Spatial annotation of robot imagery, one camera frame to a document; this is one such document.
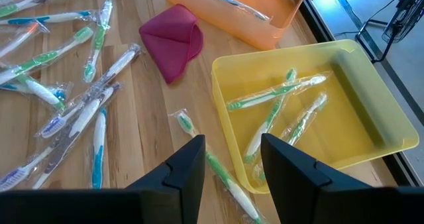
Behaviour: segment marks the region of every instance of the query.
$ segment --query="pink silicone object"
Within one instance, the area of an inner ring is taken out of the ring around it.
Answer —
[[[174,5],[138,30],[167,84],[178,79],[203,47],[197,18],[183,5]]]

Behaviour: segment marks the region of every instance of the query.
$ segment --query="wooden table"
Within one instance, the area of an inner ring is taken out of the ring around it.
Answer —
[[[103,2],[104,0],[50,0],[47,4],[23,11],[16,17],[98,9]],[[113,64],[130,43],[142,44],[138,34],[140,25],[171,6],[166,0],[113,0],[113,3],[111,29],[106,36],[97,77]],[[23,62],[53,49],[85,24],[86,22],[74,21],[52,25],[49,27],[50,34],[38,35],[14,56],[8,57],[7,61]],[[117,94],[108,108],[103,187],[126,187],[184,145],[190,138],[181,130],[176,120],[169,116],[183,108],[188,110],[197,128],[206,135],[207,142],[233,172],[213,102],[211,65],[220,56],[254,52],[256,49],[204,21],[199,21],[199,25],[204,33],[205,46],[201,54],[189,63],[183,79],[176,85],[166,85],[148,54],[140,56],[115,78],[115,81],[125,83],[125,88]],[[298,13],[278,47],[314,42],[315,38],[308,25]],[[75,82],[72,93],[75,96],[87,88],[81,82],[81,73],[88,51],[89,42],[86,42],[53,66],[33,76],[40,78],[45,84]],[[36,139],[33,135],[51,114],[52,110],[46,109],[45,104],[35,97],[29,99],[18,93],[0,92],[0,176],[24,164],[28,158],[48,145],[47,141]],[[92,136],[93,124],[43,188],[89,187]],[[343,172],[373,186],[396,184],[380,159],[347,168]],[[18,188],[30,187],[34,182],[33,177]],[[279,223],[270,195],[251,195],[251,198],[270,223]],[[235,205],[218,177],[208,169],[199,222],[242,223],[242,218],[241,208]]]

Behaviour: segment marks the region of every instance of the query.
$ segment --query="green and white toothbrush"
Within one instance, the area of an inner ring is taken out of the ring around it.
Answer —
[[[0,17],[11,15],[11,14],[16,13],[18,11],[21,11],[23,9],[29,8],[29,5],[31,5],[31,4],[37,5],[37,3],[33,3],[33,1],[35,1],[35,0],[23,0],[23,1],[18,2],[18,3],[2,6],[2,7],[0,7]]]
[[[112,7],[112,0],[106,0],[103,4],[102,10],[100,10],[97,30],[95,32],[93,42],[91,43],[91,52],[87,59],[87,62],[85,63],[83,73],[83,80],[86,83],[90,83],[94,79],[94,75],[96,72],[95,65],[97,63],[97,59],[99,58],[103,42],[105,40],[106,30],[109,28],[109,19],[111,18],[112,14]]]
[[[319,97],[312,103],[311,107],[306,110],[302,116],[298,119],[298,122],[286,128],[282,135],[280,136],[282,140],[286,141],[290,145],[294,145],[301,137],[301,135],[306,131],[308,124],[310,124],[315,116],[315,114],[322,110],[327,104],[328,95],[325,92],[319,94]],[[265,173],[262,161],[253,168],[253,177],[259,178],[259,180],[265,180]]]
[[[51,62],[61,55],[65,54],[67,51],[71,50],[73,47],[84,43],[93,35],[93,31],[89,27],[84,27],[75,33],[74,37],[66,43],[65,46],[57,50],[52,50],[47,53],[36,56],[35,58],[25,62],[24,64],[15,66],[13,68],[7,69],[4,72],[0,73],[0,85],[17,78],[18,76],[24,75],[25,73],[37,68],[47,62]]]
[[[297,72],[294,68],[290,69],[289,72],[286,75],[286,81],[292,82],[296,79]],[[244,163],[246,164],[252,164],[254,160],[256,159],[256,155],[258,154],[259,147],[260,147],[260,137],[263,133],[267,133],[272,126],[272,122],[277,117],[278,113],[281,111],[284,100],[286,98],[286,95],[282,95],[277,102],[275,102],[274,106],[271,109],[271,112],[266,118],[265,122],[261,124],[259,129],[255,132],[253,139],[250,141],[249,145],[247,146],[246,152],[244,154]]]
[[[293,82],[285,82],[276,89],[271,88],[264,91],[259,91],[257,94],[251,97],[229,102],[227,108],[229,111],[234,111],[237,109],[244,109],[247,107],[258,105],[265,101],[269,101],[277,96],[285,95],[297,89],[301,89],[307,86],[318,85],[324,82],[326,79],[327,76],[325,74],[319,74],[306,80],[301,79]]]
[[[191,137],[197,135],[197,130],[193,126],[193,122],[190,117],[186,114],[184,110],[178,111],[176,113],[176,118],[181,128],[189,134]],[[254,221],[256,224],[264,223],[259,212],[255,208],[254,204],[250,198],[245,194],[245,192],[240,188],[240,186],[235,182],[235,179],[228,173],[227,169],[219,162],[218,158],[214,156],[210,148],[206,145],[206,160],[212,170],[220,177],[223,181],[225,187],[228,188],[230,194],[236,199],[237,203],[243,208],[247,215]]]

